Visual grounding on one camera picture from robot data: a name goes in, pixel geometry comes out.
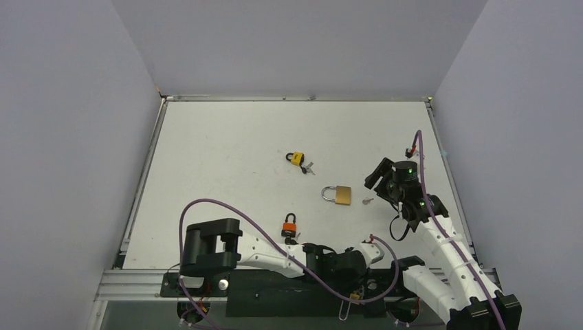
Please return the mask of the small brass padlock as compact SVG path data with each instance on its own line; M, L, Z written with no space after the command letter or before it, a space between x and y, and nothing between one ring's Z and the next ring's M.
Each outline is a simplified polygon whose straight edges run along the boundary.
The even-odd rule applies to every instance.
M353 305L353 300L355 300L358 304L361 300L361 295L354 292L354 293L351 293L349 295L349 299L351 301L343 300L340 303L340 308L338 311L338 319L340 321L344 322L347 320L347 318L349 317L349 314L350 314L351 306Z

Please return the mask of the large brass padlock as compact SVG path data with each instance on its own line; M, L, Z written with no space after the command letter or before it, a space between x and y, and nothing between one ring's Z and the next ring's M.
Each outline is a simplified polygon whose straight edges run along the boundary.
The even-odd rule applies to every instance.
M351 204L351 187L348 186L326 186L320 192L325 201L334 204L349 206Z

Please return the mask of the orange black padlock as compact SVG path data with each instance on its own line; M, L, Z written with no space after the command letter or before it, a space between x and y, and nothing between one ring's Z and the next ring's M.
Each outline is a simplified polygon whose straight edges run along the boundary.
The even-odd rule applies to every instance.
M286 215L280 234L282 237L289 237L289 238L296 237L297 225L296 225L296 215L294 213L290 212Z

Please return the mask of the yellow padlock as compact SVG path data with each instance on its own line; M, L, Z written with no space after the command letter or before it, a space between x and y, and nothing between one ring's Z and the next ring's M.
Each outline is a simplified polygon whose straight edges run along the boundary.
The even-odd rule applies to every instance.
M305 160L305 155L301 152L293 152L286 154L285 159L294 166L301 166Z

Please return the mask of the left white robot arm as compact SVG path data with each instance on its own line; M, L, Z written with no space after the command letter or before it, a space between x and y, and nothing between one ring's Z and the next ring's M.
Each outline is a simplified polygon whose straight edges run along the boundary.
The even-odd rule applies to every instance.
M182 291L196 296L203 291L205 279L239 266L276 272L286 278L317 276L330 285L350 283L366 275L370 266L384 257L376 244L366 241L342 253L313 243L272 245L239 225L238 220L226 218L186 228L178 279Z

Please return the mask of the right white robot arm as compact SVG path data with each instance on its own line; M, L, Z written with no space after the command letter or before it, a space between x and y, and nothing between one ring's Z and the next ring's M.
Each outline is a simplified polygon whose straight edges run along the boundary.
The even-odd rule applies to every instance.
M387 201L398 219L426 245L447 281L436 277L417 257L397 261L388 274L389 287L422 299L447 329L517 329L522 306L513 294L506 295L472 257L457 232L447 208L435 195L426 193L418 164L384 158L366 177L364 186Z

